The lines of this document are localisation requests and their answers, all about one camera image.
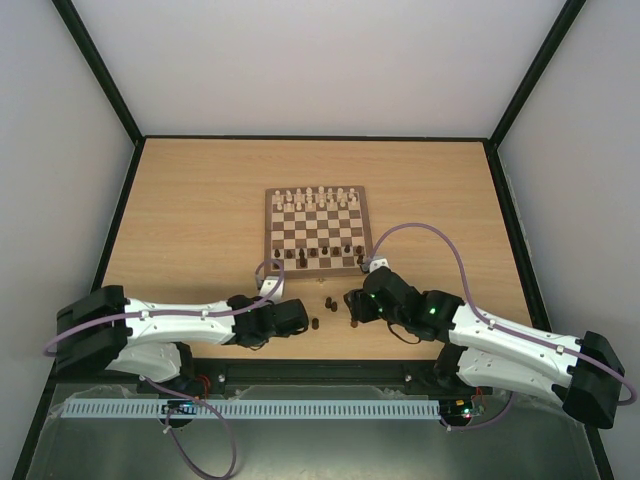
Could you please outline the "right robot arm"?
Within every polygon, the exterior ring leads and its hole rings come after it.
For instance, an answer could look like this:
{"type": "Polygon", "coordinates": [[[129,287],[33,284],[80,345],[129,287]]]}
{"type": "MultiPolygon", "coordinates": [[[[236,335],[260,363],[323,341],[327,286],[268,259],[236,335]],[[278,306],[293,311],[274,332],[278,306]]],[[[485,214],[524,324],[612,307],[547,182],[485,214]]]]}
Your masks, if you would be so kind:
{"type": "Polygon", "coordinates": [[[428,378],[455,392],[463,386],[507,390],[546,400],[585,425],[614,425],[624,368],[609,341],[536,330],[474,308],[439,290],[420,292],[386,266],[344,296],[353,320],[384,320],[442,350],[428,378]]]}

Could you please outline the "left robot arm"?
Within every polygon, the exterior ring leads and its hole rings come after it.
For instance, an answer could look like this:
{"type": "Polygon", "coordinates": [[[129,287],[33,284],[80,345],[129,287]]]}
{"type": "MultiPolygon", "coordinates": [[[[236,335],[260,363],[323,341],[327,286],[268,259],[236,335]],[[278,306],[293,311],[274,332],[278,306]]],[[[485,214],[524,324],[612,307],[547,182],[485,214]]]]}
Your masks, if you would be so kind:
{"type": "Polygon", "coordinates": [[[171,305],[128,298],[119,285],[103,287],[58,312],[44,353],[59,374],[108,370],[167,382],[191,375],[192,342],[259,349],[305,332],[302,301],[282,300],[281,291],[270,280],[256,297],[171,305]]]}

